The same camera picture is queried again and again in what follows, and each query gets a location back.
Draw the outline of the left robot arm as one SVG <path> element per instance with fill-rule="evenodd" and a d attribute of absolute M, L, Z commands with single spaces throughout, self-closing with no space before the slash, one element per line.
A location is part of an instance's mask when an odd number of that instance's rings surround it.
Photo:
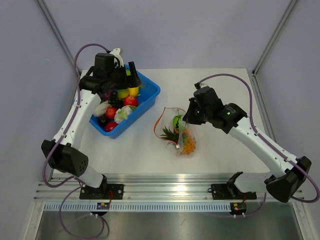
<path fill-rule="evenodd" d="M 79 181 L 80 188 L 92 197 L 103 199 L 108 194 L 107 177 L 89 165 L 89 158 L 80 152 L 80 146 L 85 126 L 101 100 L 113 89 L 130 87 L 130 81 L 120 48 L 96 54 L 94 65 L 76 80 L 74 102 L 60 130 L 52 140 L 42 142 L 45 156 L 42 178 L 48 187 L 55 187 L 46 176 L 47 167 L 51 167 Z"/>

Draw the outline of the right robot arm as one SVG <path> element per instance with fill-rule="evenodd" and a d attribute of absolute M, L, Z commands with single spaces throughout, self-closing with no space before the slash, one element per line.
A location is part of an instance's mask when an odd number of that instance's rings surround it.
<path fill-rule="evenodd" d="M 312 165 L 306 156 L 298 158 L 284 150 L 255 128 L 242 108 L 235 103 L 223 104 L 211 87 L 194 92 L 183 120 L 193 125 L 212 124 L 244 144 L 268 167 L 265 173 L 235 173 L 226 189 L 232 198 L 247 192 L 261 192 L 286 203 L 306 180 Z"/>

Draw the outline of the yellow-green toy mango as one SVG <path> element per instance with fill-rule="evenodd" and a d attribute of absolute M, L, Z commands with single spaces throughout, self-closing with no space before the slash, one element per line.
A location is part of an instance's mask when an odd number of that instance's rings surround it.
<path fill-rule="evenodd" d="M 125 99 L 126 97 L 128 97 L 130 95 L 130 91 L 129 89 L 119 89 L 117 90 L 117 97 L 122 100 Z"/>

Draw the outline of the green striped toy melon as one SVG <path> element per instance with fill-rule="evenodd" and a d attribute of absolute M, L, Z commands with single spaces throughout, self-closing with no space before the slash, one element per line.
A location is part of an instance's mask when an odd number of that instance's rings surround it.
<path fill-rule="evenodd" d="M 182 118 L 183 118 L 183 115 L 182 114 L 178 114 L 172 120 L 173 130 L 176 133 L 180 132 L 180 126 L 181 125 L 185 125 L 185 123 L 183 122 Z"/>

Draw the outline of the green toy apple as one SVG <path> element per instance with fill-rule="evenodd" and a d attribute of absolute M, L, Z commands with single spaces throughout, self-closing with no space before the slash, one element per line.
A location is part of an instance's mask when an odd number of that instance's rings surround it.
<path fill-rule="evenodd" d="M 127 77 L 128 77 L 128 76 L 131 76 L 131 71 L 130 71 L 130 70 L 126 69 L 125 71 L 126 71 L 126 76 L 127 76 Z"/>

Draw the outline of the clear orange-zip bag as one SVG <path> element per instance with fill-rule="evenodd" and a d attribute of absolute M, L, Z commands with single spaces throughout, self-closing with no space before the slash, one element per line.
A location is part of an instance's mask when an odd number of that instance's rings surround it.
<path fill-rule="evenodd" d="M 192 128 L 183 120 L 186 113 L 180 107 L 164 107 L 153 126 L 154 135 L 173 146 L 178 156 L 191 156 L 197 147 Z"/>

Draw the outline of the toy pineapple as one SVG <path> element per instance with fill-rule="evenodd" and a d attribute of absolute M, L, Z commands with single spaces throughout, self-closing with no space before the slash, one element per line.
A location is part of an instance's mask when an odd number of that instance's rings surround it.
<path fill-rule="evenodd" d="M 160 138 L 174 144 L 180 155 L 190 155 L 196 150 L 196 140 L 190 133 L 175 132 L 174 128 L 163 127 Z"/>

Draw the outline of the toy orange persimmon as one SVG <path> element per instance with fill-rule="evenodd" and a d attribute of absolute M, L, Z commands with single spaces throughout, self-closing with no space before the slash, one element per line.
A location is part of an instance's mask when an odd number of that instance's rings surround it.
<path fill-rule="evenodd" d="M 181 125 L 181 126 L 179 127 L 179 129 L 180 129 L 180 131 L 181 131 L 182 133 L 189 134 L 189 133 L 191 132 L 191 126 L 190 126 L 189 124 L 187 124 L 187 125 Z"/>

